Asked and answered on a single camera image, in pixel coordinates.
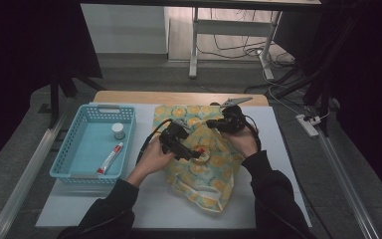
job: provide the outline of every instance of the small white container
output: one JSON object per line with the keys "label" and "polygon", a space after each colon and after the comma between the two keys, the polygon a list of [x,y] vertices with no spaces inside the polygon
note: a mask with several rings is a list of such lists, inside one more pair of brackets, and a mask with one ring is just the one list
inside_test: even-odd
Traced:
{"label": "small white container", "polygon": [[112,126],[114,138],[121,140],[125,138],[125,132],[123,131],[123,124],[120,122],[114,123]]}

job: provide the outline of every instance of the wall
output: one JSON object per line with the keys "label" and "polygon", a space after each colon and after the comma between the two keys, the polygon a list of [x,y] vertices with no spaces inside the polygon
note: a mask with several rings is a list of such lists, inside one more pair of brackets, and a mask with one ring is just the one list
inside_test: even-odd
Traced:
{"label": "wall", "polygon": [[97,53],[166,54],[166,7],[82,4]]}

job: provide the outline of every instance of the grey floor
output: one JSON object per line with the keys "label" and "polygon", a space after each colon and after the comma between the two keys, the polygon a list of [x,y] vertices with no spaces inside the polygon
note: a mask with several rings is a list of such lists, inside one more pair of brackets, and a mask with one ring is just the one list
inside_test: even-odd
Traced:
{"label": "grey floor", "polygon": [[[198,65],[198,78],[191,81],[188,79],[188,63],[183,61],[130,56],[99,56],[99,61],[103,79],[95,81],[110,90],[242,93],[246,87],[265,85],[249,91],[251,94],[265,94],[270,86],[263,80],[258,62],[201,61]],[[275,77],[279,78],[288,70],[289,68],[274,69]],[[78,80],[75,83],[79,90],[73,99],[75,106],[92,101],[96,90]],[[305,192],[305,205],[313,224],[311,231],[318,238],[328,238],[321,220],[333,238],[365,238],[318,138],[308,137],[294,119],[294,111],[307,114],[300,104],[301,96],[301,93],[289,95],[287,98],[292,103],[283,101],[286,107],[277,101],[269,103],[275,110],[294,172]],[[49,102],[48,87],[37,90],[32,95],[29,111],[0,152],[0,212],[48,128]],[[75,112],[69,113],[62,131],[69,128]],[[329,138],[382,238],[382,183],[340,128],[335,114],[336,111],[332,111],[328,117]],[[62,140],[60,136],[52,145],[7,238],[55,238],[58,234],[60,229],[36,228],[34,225],[55,182],[49,175],[49,169]]]}

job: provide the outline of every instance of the hand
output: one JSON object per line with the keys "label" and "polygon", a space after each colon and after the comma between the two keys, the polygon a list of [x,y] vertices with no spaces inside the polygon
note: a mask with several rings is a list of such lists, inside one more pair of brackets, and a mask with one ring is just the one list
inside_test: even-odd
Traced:
{"label": "hand", "polygon": [[220,133],[234,149],[239,152],[244,158],[247,158],[257,152],[257,144],[250,129],[245,126],[241,131],[230,134],[226,132]]}
{"label": "hand", "polygon": [[174,156],[173,152],[164,154],[159,136],[155,137],[148,144],[141,160],[126,181],[138,187],[147,175],[163,169]]}

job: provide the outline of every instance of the yellow floral cloth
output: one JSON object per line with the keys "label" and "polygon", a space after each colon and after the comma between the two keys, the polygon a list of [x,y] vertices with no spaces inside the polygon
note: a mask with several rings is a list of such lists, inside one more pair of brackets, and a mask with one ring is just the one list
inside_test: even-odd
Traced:
{"label": "yellow floral cloth", "polygon": [[[206,120],[220,119],[219,107],[159,106],[154,111],[153,128],[166,119],[185,119],[191,130],[182,143],[191,149],[204,148],[206,162],[184,158],[172,160],[166,167],[167,182],[202,209],[221,212],[229,201],[234,176],[244,160],[216,129],[207,128]],[[160,131],[168,126],[166,123]]]}

